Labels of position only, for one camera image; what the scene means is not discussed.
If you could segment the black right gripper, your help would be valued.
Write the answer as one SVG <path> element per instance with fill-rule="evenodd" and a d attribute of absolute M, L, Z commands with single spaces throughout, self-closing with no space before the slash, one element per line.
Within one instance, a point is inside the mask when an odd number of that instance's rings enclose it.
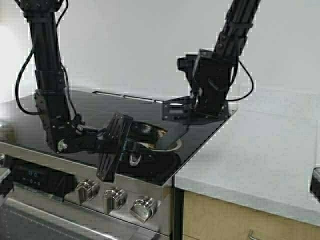
<path fill-rule="evenodd" d="M 232 68 L 236 56 L 222 56 L 200 49 L 176 61 L 191 87 L 190 94 L 162 103 L 162 119 L 183 125 L 205 125 L 225 120 L 228 115 L 227 95 L 232 85 Z"/>

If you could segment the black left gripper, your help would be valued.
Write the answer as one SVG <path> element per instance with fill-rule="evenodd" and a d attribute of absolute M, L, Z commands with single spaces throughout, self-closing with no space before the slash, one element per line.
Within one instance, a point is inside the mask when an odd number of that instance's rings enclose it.
<path fill-rule="evenodd" d="M 99 153 L 96 176 L 102 182 L 114 182 L 132 122 L 131 116 L 119 112 L 113 115 L 107 127 L 101 129 L 69 122 L 64 128 L 58 128 L 56 152 Z"/>

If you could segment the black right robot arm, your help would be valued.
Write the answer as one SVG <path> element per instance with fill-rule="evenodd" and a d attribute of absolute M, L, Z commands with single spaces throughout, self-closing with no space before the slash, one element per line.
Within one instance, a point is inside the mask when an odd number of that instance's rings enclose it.
<path fill-rule="evenodd" d="M 162 119 L 184 125 L 204 124 L 226 117 L 228 93 L 237 76 L 240 56 L 253 27 L 258 0 L 234 0 L 213 50 L 200 49 L 177 59 L 176 66 L 191 87 L 188 96 L 162 103 Z"/>

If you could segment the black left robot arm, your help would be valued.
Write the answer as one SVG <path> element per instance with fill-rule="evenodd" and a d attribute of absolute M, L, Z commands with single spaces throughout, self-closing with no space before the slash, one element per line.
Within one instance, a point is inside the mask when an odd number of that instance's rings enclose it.
<path fill-rule="evenodd" d="M 55 17 L 62 1 L 18 0 L 16 4 L 29 24 L 32 42 L 15 83 L 18 107 L 27 115 L 39 116 L 46 144 L 53 152 L 98 153 L 96 176 L 103 182 L 114 182 L 133 118 L 116 112 L 106 127 L 97 129 L 86 126 L 77 111 L 71 116 L 70 109 L 75 106 L 71 102 L 66 68 L 61 61 Z M 33 112 L 24 109 L 19 99 L 20 81 L 30 59 L 35 61 L 37 84 L 34 93 L 36 111 Z"/>

